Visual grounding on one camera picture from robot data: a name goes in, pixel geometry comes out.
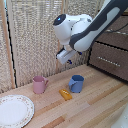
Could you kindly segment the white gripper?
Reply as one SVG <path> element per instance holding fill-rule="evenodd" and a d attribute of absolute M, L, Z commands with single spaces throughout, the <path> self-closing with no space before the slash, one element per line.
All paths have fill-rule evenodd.
<path fill-rule="evenodd" d="M 69 60 L 74 54 L 76 53 L 75 50 L 67 51 L 64 48 L 62 48 L 56 55 L 56 58 L 59 60 L 61 64 L 65 64 L 66 62 L 68 64 L 72 64 L 72 61 Z"/>

